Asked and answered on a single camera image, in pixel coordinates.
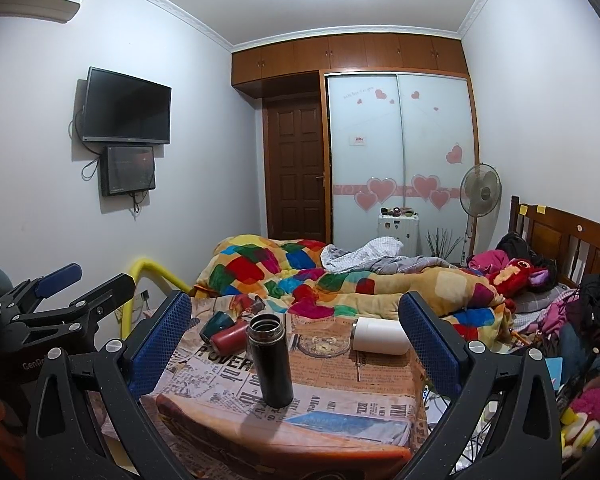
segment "sticker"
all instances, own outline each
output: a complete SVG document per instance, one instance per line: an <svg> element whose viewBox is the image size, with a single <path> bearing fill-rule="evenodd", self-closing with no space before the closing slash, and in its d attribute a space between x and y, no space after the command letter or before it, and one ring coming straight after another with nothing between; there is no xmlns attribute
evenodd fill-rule
<svg viewBox="0 0 600 480"><path fill-rule="evenodd" d="M366 138L361 135L349 136L349 146L366 146Z"/></svg>

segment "patchwork comforter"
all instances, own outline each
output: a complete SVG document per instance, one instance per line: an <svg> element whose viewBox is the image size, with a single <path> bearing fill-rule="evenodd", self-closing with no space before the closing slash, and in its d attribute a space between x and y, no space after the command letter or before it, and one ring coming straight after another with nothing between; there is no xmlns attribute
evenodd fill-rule
<svg viewBox="0 0 600 480"><path fill-rule="evenodd" d="M279 242L255 235L227 238L198 277L222 296L257 294L274 311L318 319L364 316L398 319L398 300L419 292L466 340L492 346L507 337L511 314L488 280L463 269L429 267L412 274L368 270L332 274L322 268L322 242Z"/></svg>

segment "sliding wardrobe door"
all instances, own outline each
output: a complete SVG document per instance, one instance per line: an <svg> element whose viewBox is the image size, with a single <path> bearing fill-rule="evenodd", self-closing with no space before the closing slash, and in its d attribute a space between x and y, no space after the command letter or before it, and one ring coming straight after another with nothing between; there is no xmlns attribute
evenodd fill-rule
<svg viewBox="0 0 600 480"><path fill-rule="evenodd" d="M395 75L328 76L333 243L376 238L381 207L403 205L402 124Z"/></svg>
<svg viewBox="0 0 600 480"><path fill-rule="evenodd" d="M406 205L420 216L418 252L430 254L427 231L446 230L460 243L448 257L462 261L467 214L459 200L466 171L475 164L474 124L465 79L400 74Z"/></svg>

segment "upper cabinet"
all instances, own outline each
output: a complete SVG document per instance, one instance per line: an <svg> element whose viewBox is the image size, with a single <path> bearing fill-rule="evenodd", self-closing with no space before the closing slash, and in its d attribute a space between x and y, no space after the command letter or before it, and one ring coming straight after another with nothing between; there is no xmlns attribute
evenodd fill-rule
<svg viewBox="0 0 600 480"><path fill-rule="evenodd" d="M331 68L354 68L368 66L366 63L363 34L329 36Z"/></svg>
<svg viewBox="0 0 600 480"><path fill-rule="evenodd" d="M440 38L432 36L433 49L436 52L436 62L438 70L446 72L468 73L462 43L460 40L450 40L449 38Z"/></svg>
<svg viewBox="0 0 600 480"><path fill-rule="evenodd" d="M400 52L402 66L405 68L427 68L437 70L436 53L433 50L431 36L400 34Z"/></svg>
<svg viewBox="0 0 600 480"><path fill-rule="evenodd" d="M321 68L331 68L329 56L329 38L317 36L289 43L294 46L294 72L310 72Z"/></svg>
<svg viewBox="0 0 600 480"><path fill-rule="evenodd" d="M397 34L363 34L363 40L367 66L402 66L400 40Z"/></svg>
<svg viewBox="0 0 600 480"><path fill-rule="evenodd" d="M292 41L263 46L260 53L262 77L297 72L294 64L294 45Z"/></svg>
<svg viewBox="0 0 600 480"><path fill-rule="evenodd" d="M414 68L467 73L459 40L417 34L341 34L235 52L234 86L328 68Z"/></svg>
<svg viewBox="0 0 600 480"><path fill-rule="evenodd" d="M262 79L261 62L259 48L235 52L231 63L231 84L237 85Z"/></svg>

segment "wall-mounted tv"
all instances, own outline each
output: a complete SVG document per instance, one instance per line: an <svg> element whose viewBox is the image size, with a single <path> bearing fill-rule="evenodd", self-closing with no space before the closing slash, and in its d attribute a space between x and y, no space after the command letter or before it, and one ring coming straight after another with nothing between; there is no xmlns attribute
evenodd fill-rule
<svg viewBox="0 0 600 480"><path fill-rule="evenodd" d="M80 138L85 142L170 142L171 88L89 69Z"/></svg>

